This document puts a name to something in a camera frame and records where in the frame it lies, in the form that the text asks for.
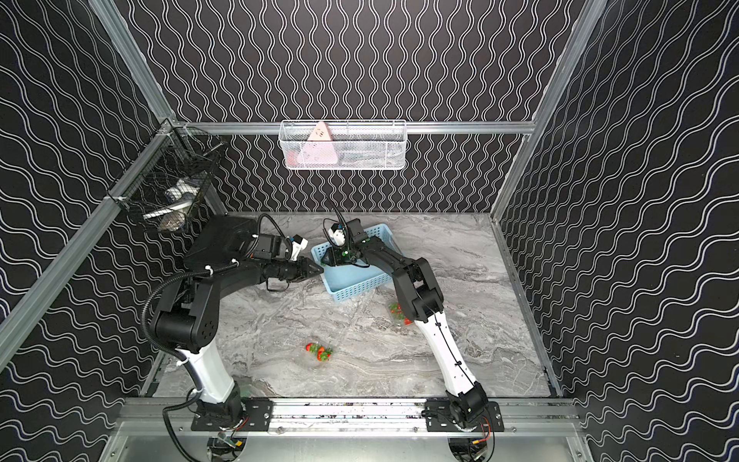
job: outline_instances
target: black wire mesh basket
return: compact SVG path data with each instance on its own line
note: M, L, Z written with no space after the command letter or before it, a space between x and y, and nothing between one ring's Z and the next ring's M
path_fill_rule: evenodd
M190 231L226 147L221 137L203 130L176 128L113 200L149 232Z

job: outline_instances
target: white wire mesh basket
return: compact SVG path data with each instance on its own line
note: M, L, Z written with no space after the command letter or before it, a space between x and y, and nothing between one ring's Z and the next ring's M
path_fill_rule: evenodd
M406 166L404 120L323 120L331 141L309 141L320 120L284 120L279 145L291 170L400 170Z

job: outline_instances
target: pink triangular object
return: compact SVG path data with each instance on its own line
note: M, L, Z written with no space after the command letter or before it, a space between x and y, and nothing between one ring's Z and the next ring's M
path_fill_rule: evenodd
M338 163L338 155L333 148L331 134L324 121L320 121L313 127L308 137L308 143L303 145L300 155L296 159L298 163L304 164L334 164Z
M308 137L308 141L331 141L331 134L324 121L320 121L313 127L313 131Z

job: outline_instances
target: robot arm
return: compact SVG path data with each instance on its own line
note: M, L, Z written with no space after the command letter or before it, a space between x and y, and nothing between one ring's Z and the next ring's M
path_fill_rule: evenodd
M345 222L337 213L346 242L332 246L322 262L329 266L351 265L363 260L392 276L398 304L406 318L423 332L439 363L450 400L453 419L461 428L474 426L488 406L482 385L465 364L449 332L444 313L444 295L429 262L410 259L388 248L378 237L369 237L359 219Z
M202 389L197 414L212 428L230 428L244 418L239 385L225 369L214 343L218 329L220 299L250 285L270 279L301 282L323 273L313 260L298 257L307 241L300 236L263 234L261 218L213 217L185 256L191 270L234 268L209 276L168 285L161 293L149 330L159 342L185 356L188 371Z

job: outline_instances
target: patterned backdrop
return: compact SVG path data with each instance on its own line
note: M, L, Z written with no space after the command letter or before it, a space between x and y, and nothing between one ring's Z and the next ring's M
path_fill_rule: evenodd
M530 120L582 0L116 0L181 120Z
M0 1L0 308L10 312L157 128L84 0ZM119 217L0 372L0 461L96 461L153 359L135 309L191 237Z
M600 461L739 458L737 24L611 0L501 223Z
M288 170L276 137L239 136L215 179L230 211L490 212L522 135L409 136L399 171Z
M192 240L116 219L0 373L0 461L100 457L124 397L138 395L156 356L137 312L183 269Z
M0 2L0 114L5 319L158 123L83 0Z

